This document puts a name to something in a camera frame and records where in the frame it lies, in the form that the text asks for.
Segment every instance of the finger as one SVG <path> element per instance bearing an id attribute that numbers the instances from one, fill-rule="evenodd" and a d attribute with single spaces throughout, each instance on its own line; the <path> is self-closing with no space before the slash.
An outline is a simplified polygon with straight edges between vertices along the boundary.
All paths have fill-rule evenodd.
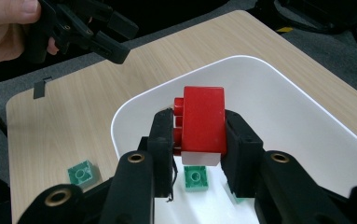
<path id="1" fill-rule="evenodd" d="M 47 52 L 51 55 L 56 55 L 59 49 L 56 47 L 55 39 L 51 37 L 48 42 Z"/>
<path id="2" fill-rule="evenodd" d="M 0 0 L 0 25 L 6 23 L 33 23 L 41 15 L 37 0 Z"/>

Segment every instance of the wooden table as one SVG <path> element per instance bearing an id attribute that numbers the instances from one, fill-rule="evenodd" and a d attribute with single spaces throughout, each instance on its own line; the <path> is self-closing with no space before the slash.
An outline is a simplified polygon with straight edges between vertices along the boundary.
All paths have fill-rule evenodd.
<path id="1" fill-rule="evenodd" d="M 96 63 L 51 81 L 46 96 L 33 90 L 7 103 L 12 216 L 33 199 L 69 183 L 67 169 L 90 160 L 102 181 L 117 156 L 110 126 L 131 97 L 232 55 L 251 55 L 285 74 L 357 134 L 357 91 L 245 11 L 234 11 L 131 51 L 124 64 Z"/>

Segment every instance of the green lego brick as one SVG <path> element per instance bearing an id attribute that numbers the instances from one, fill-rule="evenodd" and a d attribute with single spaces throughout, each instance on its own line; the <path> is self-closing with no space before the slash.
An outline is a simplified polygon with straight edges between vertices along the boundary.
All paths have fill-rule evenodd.
<path id="1" fill-rule="evenodd" d="M 185 190 L 188 192 L 208 189 L 207 169 L 205 166 L 185 166 Z"/>
<path id="2" fill-rule="evenodd" d="M 98 180 L 95 167 L 90 161 L 83 161 L 76 166 L 73 166 L 67 170 L 70 177 L 70 183 L 78 185 L 80 188 L 85 189 Z"/>

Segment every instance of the brass insert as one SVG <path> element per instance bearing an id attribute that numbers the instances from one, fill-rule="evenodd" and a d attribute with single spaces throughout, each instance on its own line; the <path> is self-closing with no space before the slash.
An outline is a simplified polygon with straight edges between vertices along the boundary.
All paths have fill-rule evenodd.
<path id="1" fill-rule="evenodd" d="M 280 163 L 286 163 L 289 161 L 289 158 L 281 153 L 271 154 L 271 159 L 273 159 L 274 161 L 280 162 Z"/>
<path id="2" fill-rule="evenodd" d="M 45 205 L 49 207 L 59 206 L 71 198 L 71 190 L 56 189 L 45 199 Z"/>
<path id="3" fill-rule="evenodd" d="M 128 161 L 132 163 L 138 163 L 145 160 L 145 156 L 141 154 L 132 154 L 128 157 Z"/>

